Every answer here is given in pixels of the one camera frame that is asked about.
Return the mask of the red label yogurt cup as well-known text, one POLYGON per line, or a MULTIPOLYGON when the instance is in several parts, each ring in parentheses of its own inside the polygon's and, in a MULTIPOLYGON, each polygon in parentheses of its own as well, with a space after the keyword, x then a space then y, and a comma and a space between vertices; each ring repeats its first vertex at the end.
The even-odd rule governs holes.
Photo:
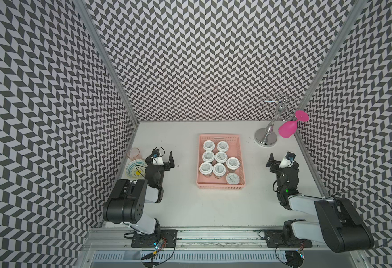
POLYGON ((226 141, 220 141, 217 144, 217 150, 226 153, 229 150, 229 144, 226 141))

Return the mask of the yogurt cup edge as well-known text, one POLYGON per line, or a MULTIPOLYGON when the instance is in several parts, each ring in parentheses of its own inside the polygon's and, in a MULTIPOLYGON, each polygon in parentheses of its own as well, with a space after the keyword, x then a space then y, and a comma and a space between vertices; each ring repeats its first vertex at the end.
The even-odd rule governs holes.
POLYGON ((213 165, 211 163, 203 162, 199 166, 199 172, 205 177, 210 177, 213 172, 213 165))
POLYGON ((217 163, 213 166, 213 174, 217 179, 221 179, 223 176, 225 176, 226 172, 227 168, 222 163, 217 163))

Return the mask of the green label yogurt cup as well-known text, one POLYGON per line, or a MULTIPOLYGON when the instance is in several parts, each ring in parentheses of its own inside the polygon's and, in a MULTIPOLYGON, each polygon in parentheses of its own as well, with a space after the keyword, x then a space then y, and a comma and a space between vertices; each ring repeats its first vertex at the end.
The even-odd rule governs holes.
POLYGON ((205 163, 212 163, 215 160, 215 153, 212 151, 205 151, 202 154, 202 160, 205 163))

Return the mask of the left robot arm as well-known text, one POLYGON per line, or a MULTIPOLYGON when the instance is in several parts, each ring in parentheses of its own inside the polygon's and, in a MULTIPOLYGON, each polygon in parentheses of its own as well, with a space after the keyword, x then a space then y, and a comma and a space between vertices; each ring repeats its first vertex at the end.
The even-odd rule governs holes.
POLYGON ((161 235, 160 223, 144 212, 144 206, 162 201, 165 172, 175 167, 173 154, 164 162, 160 150, 161 147, 157 147, 145 160, 131 163, 137 179, 118 180, 103 208, 106 222, 126 224, 138 235, 157 240, 161 235))

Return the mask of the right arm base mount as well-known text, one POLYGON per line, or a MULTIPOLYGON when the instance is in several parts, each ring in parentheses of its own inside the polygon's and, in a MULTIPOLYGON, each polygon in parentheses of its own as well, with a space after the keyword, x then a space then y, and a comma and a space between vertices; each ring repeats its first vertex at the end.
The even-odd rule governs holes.
POLYGON ((263 230, 262 233, 267 247, 270 249, 276 247, 309 249, 313 247, 312 241, 298 239, 292 233, 284 233, 282 230, 263 230))

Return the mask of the white lid yogurt cup front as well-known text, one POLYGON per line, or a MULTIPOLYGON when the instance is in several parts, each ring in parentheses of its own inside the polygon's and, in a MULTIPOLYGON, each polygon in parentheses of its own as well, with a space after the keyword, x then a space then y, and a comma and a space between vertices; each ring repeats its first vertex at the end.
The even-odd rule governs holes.
POLYGON ((234 173, 240 167, 240 161, 236 157, 230 157, 226 161, 226 167, 229 172, 234 173))

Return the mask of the beige label yogurt cup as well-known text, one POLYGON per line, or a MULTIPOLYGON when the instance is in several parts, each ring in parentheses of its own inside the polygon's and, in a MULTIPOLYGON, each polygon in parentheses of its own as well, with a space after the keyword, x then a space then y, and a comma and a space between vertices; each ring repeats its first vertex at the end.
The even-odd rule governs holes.
POLYGON ((213 151, 216 148, 216 144, 212 140, 206 140, 203 143, 203 149, 205 151, 213 151))

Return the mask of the silver metal cup stand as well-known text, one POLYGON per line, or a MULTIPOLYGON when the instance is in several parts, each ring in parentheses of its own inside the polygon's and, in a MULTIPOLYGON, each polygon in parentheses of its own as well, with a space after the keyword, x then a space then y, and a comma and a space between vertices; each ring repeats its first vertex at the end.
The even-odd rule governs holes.
POLYGON ((281 96, 276 100, 275 116, 265 128, 260 128, 255 132, 254 138, 258 145, 262 147, 272 147, 277 142, 277 134, 274 132, 275 122, 279 120, 280 116, 286 111, 287 106, 296 100, 295 97, 281 96))

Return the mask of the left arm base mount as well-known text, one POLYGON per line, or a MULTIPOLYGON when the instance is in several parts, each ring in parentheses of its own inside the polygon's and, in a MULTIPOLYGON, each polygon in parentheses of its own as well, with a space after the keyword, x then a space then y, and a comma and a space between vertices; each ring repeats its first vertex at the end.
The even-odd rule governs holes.
POLYGON ((156 235, 148 234, 135 234, 132 238, 132 248, 142 249, 154 249, 159 243, 160 239, 166 239, 166 248, 174 248, 176 246, 176 240, 178 236, 178 230, 166 229, 161 230, 156 235))

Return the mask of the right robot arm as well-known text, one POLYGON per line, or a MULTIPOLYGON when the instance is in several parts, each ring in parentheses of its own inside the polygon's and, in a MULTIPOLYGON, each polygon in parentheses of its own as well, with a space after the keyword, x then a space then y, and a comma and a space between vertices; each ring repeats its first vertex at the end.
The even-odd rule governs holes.
POLYGON ((374 237, 349 199, 312 197, 298 191, 295 158, 292 152, 281 161, 269 156, 266 167, 276 176, 273 191, 283 208, 315 216, 317 221, 288 220, 281 230, 265 231, 268 246, 310 247, 318 242, 336 253, 372 249, 374 237))

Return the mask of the magenta plastic wine glass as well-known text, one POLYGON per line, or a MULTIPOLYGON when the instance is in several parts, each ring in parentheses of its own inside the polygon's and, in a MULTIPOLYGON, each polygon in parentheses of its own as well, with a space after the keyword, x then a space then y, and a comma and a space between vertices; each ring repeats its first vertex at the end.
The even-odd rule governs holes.
POLYGON ((310 119, 309 115, 301 110, 295 112, 295 117, 296 120, 288 121, 278 129, 278 133, 281 137, 290 138, 298 128, 298 122, 308 122, 310 119))

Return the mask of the clear pink glass cup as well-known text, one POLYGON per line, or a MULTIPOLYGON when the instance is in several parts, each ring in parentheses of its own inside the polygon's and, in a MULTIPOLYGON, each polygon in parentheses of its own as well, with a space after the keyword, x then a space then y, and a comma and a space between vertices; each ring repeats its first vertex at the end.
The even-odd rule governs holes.
POLYGON ((137 159, 142 159, 141 151, 137 147, 130 148, 128 150, 128 152, 126 153, 126 156, 127 156, 128 159, 130 159, 130 161, 134 161, 134 160, 137 160, 137 159))

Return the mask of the pink plastic basket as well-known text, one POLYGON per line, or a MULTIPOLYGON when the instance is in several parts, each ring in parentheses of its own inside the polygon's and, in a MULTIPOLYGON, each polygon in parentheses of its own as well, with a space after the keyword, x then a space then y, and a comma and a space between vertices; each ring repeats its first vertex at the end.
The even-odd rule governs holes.
POLYGON ((197 186, 200 189, 241 190, 246 186, 238 135, 199 136, 197 186))

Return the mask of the clear lid yogurt cup front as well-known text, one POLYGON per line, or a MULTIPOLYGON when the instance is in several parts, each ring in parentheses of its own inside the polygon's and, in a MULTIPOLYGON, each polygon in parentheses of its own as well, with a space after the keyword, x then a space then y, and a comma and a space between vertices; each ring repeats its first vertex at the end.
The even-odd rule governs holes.
POLYGON ((228 173, 226 176, 226 182, 229 185, 238 185, 240 177, 236 173, 228 173))

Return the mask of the patterned round plate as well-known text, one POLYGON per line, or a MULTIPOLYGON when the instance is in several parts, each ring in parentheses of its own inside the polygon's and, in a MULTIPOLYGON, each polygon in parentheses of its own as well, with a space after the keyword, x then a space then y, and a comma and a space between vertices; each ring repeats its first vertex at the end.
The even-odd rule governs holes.
POLYGON ((145 169, 147 164, 144 160, 136 159, 130 161, 126 166, 126 175, 132 179, 143 179, 145 178, 145 169))

